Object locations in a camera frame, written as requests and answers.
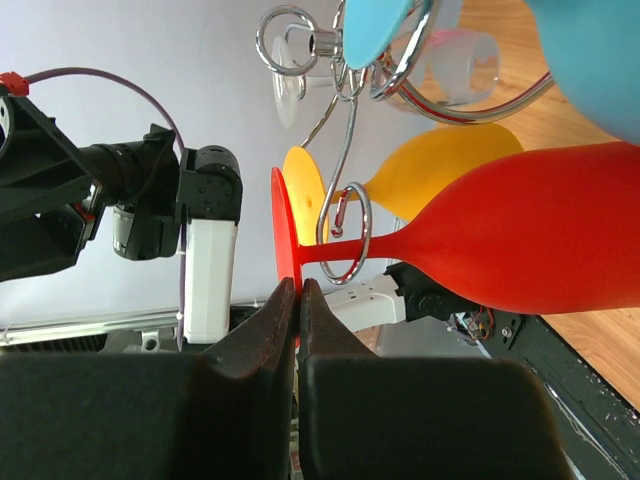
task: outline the white backdrop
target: white backdrop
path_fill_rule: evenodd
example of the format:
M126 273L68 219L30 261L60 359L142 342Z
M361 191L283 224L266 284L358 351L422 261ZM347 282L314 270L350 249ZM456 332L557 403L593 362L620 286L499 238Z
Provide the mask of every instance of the white backdrop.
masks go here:
M442 26L457 22L462 0L448 0ZM251 301L276 285L270 212L270 170L282 164L324 111L330 89L309 93L299 121L284 130L272 99L271 74L255 51L261 16L281 0L4 0L0 71L28 75L86 66L124 76L151 92L174 117L188 147L220 144L238 158L244 183L233 300ZM335 0L296 0L319 24L330 25ZM31 100L56 117L77 146L132 141L158 114L132 92L101 79L67 77L32 87ZM342 105L310 147L329 178L340 151L347 107ZM432 127L416 115L361 102L352 154L342 184L366 181L388 154ZM352 205L347 230L359 232ZM374 234L394 218L374 206ZM123 260L111 249L111 214L78 265L54 275L0 284L0 325L84 315L175 308L177 257ZM368 261L360 279L382 271ZM305 274L322 278L317 266Z

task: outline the wood surface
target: wood surface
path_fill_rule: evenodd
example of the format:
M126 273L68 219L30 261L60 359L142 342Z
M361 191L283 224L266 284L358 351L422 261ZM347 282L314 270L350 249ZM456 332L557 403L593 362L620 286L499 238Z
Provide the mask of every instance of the wood surface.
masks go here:
M509 100L547 71L533 14L524 1L465 0L460 27L490 33L500 46L500 80L494 94L481 106ZM500 123L518 137L526 150L612 140L569 105L558 87ZM640 309L552 315L545 319L640 409Z

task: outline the wooden table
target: wooden table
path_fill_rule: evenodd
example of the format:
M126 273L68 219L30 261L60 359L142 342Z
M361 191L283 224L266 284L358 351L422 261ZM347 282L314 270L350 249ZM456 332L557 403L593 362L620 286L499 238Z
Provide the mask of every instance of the wooden table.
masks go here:
M460 26L491 33L500 45L500 81L491 99L482 106L512 98L547 71L533 15L522 0L465 0ZM611 140L576 112L557 87L500 123L520 139L526 150ZM545 318L609 383L640 409L640 309Z

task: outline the red connector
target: red connector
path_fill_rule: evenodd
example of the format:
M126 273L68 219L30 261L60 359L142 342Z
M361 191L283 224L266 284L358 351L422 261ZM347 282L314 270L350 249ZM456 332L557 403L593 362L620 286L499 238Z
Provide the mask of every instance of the red connector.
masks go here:
M16 72L0 73L0 85L4 85L9 92L19 97L29 95L29 82Z

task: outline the cable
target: cable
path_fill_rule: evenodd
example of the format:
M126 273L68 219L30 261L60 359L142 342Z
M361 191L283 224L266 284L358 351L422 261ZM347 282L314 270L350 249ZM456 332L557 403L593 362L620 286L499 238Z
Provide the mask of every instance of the cable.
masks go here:
M169 112L167 112L164 109L164 107L160 105L160 102L158 102L155 98L153 98L153 96L149 92L139 87L135 83L130 82L126 78L122 78L113 73L105 72L104 70L98 70L95 68L64 67L64 68L54 68L51 70L45 70L43 72L34 73L32 75L25 77L25 80L33 85L38 82L42 82L43 80L49 80L51 78L64 77L68 75L87 75L90 77L100 77L100 78L104 78L106 80L115 82L124 87L127 87L130 90L133 90L142 98L144 98L146 101L148 101L151 105L153 105L153 107L158 111L158 113L162 115L162 118L164 118L165 122L169 124L169 127L171 128L171 130L173 130L176 133L176 144L178 145L178 148L180 149L181 152L182 150L184 150L184 141L182 140L182 135L180 134L180 131L178 130L176 123L171 118L171 115L169 115Z
M158 102L149 92L147 92L146 90L144 90L143 88L139 87L138 85L136 85L133 82L130 82L129 80L127 80L126 78L122 78L118 75L115 75L113 73L109 73L106 72L104 70L98 70L95 68L86 68L86 67L63 67L63 68L54 68L51 70L45 70L43 72L38 72L38 73L34 73L32 75L29 75L27 77L25 77L25 80L33 85L36 84L38 82L42 82L44 80L49 80L51 78L57 78L57 77L65 77L68 75L86 75L86 76L90 76L90 77L99 77L99 78L104 78L105 80L110 80L112 82L115 82L119 85L122 85L124 87L127 87L128 89L134 91L135 93L137 93L138 95L140 95L142 98L144 98L146 101L148 101L157 111L158 113L160 113L160 115L162 115L162 118L164 118L165 122L167 122L167 124L169 125L169 128L171 128L171 130L173 130L176 134L176 144L178 145L178 149L180 150L180 152L182 152L184 150L184 140L182 139L182 135L180 134L180 130L178 130L178 126L176 125L176 123L173 121L173 118L171 118L171 115L169 115L169 112L167 112L165 110L165 108L160 104L160 102ZM186 237L187 237L187 228L186 228L186 222L183 221L182 225L180 226L180 306L178 309L178 315L176 315L176 318L178 319L178 328L177 328L177 340L178 340L178 349L182 350L182 332L184 330L184 309L185 309L185 304L186 304L186 293L185 293L185 288L186 288L186 247L187 247L187 241L186 241Z

